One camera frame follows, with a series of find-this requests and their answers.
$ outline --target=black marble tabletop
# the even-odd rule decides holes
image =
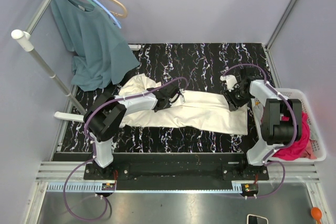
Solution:
[[[188,90],[221,94],[225,85],[220,80],[226,69],[240,63],[253,63],[271,75],[261,44],[145,44],[134,52],[140,65],[130,75],[146,76],[166,83],[176,77],[190,80]],[[253,70],[261,76],[259,70]],[[239,69],[232,72],[238,75]],[[107,89],[117,94],[120,85]],[[76,98],[89,108],[103,90],[83,92],[78,88]],[[83,133],[83,123],[69,122],[62,144],[62,152],[92,152],[92,145]],[[176,153],[176,152],[246,152],[257,141],[257,131],[248,108],[248,135],[229,135],[201,131],[192,127],[178,129],[164,127],[120,128],[113,137],[114,152]]]

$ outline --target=orange spoon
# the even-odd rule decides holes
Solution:
[[[318,207],[313,207],[310,211],[312,217],[314,218],[314,220],[317,221],[318,224],[322,224],[321,223],[321,219],[322,219],[322,212],[320,210],[320,208]]]

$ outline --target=teal shirt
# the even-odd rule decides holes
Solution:
[[[83,91],[119,83],[139,65],[113,20],[99,6],[80,0],[52,0],[51,10],[72,59],[72,84]]]

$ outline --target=smartphone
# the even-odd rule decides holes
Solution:
[[[248,215],[247,224],[268,224],[268,219],[257,215]]]

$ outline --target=folded white fabric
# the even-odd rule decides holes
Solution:
[[[119,95],[140,93],[156,88],[161,83],[139,74],[132,77],[121,89]],[[169,109],[139,111],[123,118],[125,125],[141,127],[184,127],[191,126],[204,131],[247,135],[247,107],[229,111],[227,101],[221,94],[199,91],[184,91],[185,103]]]

